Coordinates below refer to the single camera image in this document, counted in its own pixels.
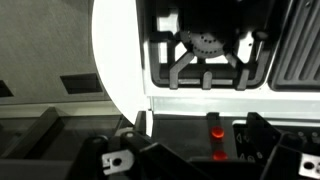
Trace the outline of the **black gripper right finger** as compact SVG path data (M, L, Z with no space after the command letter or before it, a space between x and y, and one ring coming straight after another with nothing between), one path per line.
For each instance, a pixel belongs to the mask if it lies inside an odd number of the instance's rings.
M246 119L249 140L267 158L260 180L320 180L320 147L280 131L258 113Z

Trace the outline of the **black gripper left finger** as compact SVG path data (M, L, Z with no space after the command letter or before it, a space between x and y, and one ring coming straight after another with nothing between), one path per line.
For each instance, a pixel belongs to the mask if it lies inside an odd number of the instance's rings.
M112 139L87 138L68 171L68 180L110 180L116 174L130 180L213 180L168 147L152 142L146 134L146 120L146 112L140 111L135 123L118 129Z

